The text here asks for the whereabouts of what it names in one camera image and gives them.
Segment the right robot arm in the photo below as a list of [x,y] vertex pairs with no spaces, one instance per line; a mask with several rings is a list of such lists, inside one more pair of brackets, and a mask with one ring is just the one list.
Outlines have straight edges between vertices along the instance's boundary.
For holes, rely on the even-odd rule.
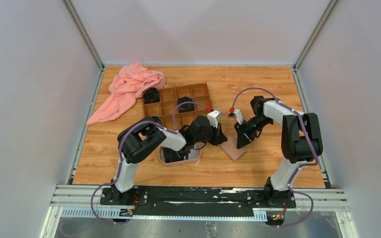
[[315,113],[300,113],[278,99],[263,96],[255,96],[251,107],[254,117],[249,120],[245,120],[238,109],[229,110],[229,116],[237,120],[234,128],[238,149],[258,138],[266,125],[277,122],[282,126],[283,158],[263,188],[266,205],[276,207],[290,197],[292,184],[302,168],[318,164],[318,157],[323,152],[318,116]]

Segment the pink leather card holder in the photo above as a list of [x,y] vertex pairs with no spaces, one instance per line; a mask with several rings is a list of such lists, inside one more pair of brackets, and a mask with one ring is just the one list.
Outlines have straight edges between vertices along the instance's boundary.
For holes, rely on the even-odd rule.
[[237,141],[234,137],[228,136],[227,141],[221,143],[219,147],[227,154],[227,156],[233,160],[237,161],[246,153],[245,148],[237,148]]

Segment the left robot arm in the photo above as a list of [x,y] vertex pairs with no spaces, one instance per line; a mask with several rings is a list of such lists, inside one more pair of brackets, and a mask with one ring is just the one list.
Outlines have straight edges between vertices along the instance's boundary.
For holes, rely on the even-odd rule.
[[197,116],[179,130],[170,130],[154,118],[145,117],[121,132],[117,140],[120,161],[111,189],[114,200],[126,205],[132,199],[138,164],[157,148],[162,149],[167,162],[181,162],[189,160],[199,143],[218,146],[228,139],[220,123],[211,124],[208,117]]

